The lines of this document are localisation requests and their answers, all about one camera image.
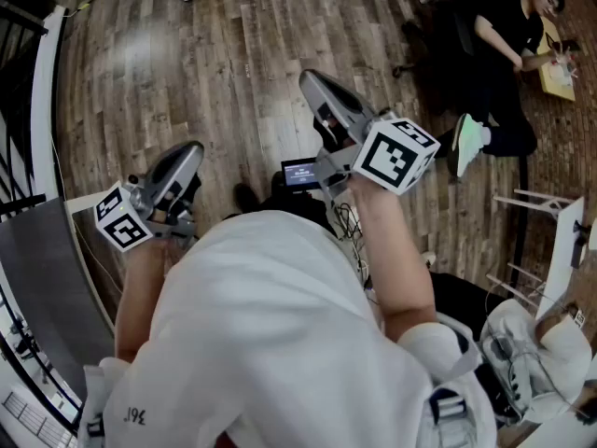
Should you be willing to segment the person's black trousers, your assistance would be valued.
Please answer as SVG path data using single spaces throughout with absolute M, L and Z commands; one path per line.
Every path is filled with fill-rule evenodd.
M 272 194 L 264 202 L 260 202 L 260 207 L 255 212 L 259 211 L 286 212 L 310 220 L 328 230 L 332 235 L 336 235 L 328 221 L 325 203 L 314 199 L 306 193 L 277 192 L 276 194 Z

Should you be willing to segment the person's left forearm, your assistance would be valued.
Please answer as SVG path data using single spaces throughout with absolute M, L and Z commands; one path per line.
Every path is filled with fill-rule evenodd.
M 149 340 L 151 321 L 167 272 L 184 254 L 171 239 L 150 239 L 127 253 L 115 323 L 115 356 L 132 363 Z

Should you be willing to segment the small black screen device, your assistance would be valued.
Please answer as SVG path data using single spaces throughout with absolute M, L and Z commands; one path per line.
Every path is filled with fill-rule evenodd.
M 314 174 L 315 158 L 283 161 L 282 173 L 285 185 L 291 189 L 318 189 L 319 182 Z

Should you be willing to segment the person's white shirt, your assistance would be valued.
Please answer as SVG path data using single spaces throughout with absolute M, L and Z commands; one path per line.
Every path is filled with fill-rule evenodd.
M 168 272 L 149 340 L 85 369 L 79 448 L 494 448 L 489 399 L 438 322 L 394 342 L 321 226 L 225 220 Z

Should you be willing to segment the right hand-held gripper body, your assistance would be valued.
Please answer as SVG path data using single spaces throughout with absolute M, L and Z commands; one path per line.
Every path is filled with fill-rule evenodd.
M 351 175 L 402 195 L 419 181 L 440 149 L 434 136 L 392 110 L 351 129 L 339 123 L 324 123 L 322 128 L 333 143 L 320 150 L 313 171 L 327 197 L 342 194 Z

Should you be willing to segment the yellow box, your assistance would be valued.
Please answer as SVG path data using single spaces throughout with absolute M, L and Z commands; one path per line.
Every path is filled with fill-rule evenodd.
M 551 45 L 559 42 L 560 35 L 554 23 L 545 17 L 541 18 L 544 25 L 544 34 L 537 48 L 538 53 L 545 53 L 551 49 Z M 574 90 L 574 78 L 570 72 L 557 61 L 546 63 L 539 68 L 539 76 L 542 89 L 545 93 L 574 102 L 576 100 Z

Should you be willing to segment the grey top table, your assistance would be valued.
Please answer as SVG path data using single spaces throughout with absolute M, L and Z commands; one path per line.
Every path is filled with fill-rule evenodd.
M 84 399 L 84 367 L 110 356 L 114 339 L 63 200 L 41 203 L 0 224 L 0 265 L 38 345 Z

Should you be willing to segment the black stair railing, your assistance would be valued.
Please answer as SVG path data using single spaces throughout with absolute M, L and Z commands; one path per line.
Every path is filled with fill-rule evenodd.
M 40 20 L 0 5 L 1 218 L 64 195 L 56 143 L 64 24 L 61 6 Z

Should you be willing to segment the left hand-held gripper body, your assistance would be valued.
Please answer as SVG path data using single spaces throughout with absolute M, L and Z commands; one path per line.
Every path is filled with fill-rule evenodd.
M 186 187 L 174 180 L 165 189 L 130 175 L 94 206 L 95 226 L 122 253 L 150 239 L 172 239 L 184 248 L 195 236 L 192 204 L 200 186 L 197 175 Z

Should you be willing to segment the person's right forearm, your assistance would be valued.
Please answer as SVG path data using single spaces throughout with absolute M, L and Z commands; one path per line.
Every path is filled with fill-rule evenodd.
M 437 321 L 432 280 L 398 197 L 361 175 L 349 179 L 349 188 L 385 334 L 396 342 L 408 330 Z

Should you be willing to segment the person's left black shoe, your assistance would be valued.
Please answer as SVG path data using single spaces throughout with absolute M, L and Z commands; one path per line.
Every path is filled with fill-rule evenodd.
M 256 193 L 249 185 L 244 183 L 234 186 L 233 200 L 242 214 L 255 212 L 260 207 L 260 201 Z

